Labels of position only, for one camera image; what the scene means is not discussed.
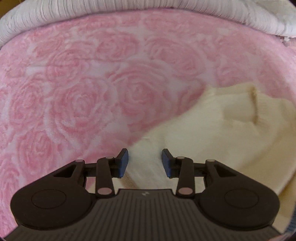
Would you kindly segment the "pink rose blanket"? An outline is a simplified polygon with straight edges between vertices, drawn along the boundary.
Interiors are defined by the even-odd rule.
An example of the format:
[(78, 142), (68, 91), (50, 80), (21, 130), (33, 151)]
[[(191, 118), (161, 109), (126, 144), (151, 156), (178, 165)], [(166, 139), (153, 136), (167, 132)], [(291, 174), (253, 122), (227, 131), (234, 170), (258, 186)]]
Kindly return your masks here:
[(24, 186), (77, 159), (121, 109), (117, 84), (295, 89), (295, 47), (241, 24), (176, 9), (89, 15), (1, 48), (1, 236)]

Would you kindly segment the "cream knit sweater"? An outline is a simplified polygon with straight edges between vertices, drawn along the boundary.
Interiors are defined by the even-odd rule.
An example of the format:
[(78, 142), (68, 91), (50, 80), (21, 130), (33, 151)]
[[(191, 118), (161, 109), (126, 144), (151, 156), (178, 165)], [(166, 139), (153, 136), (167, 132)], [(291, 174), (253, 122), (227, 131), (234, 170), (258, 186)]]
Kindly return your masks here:
[(275, 226), (293, 230), (295, 209), (295, 89), (117, 84), (107, 94), (121, 111), (97, 133), (86, 160), (127, 148), (130, 161), (120, 187), (172, 188), (161, 151), (196, 162), (215, 159), (270, 187), (280, 197)]

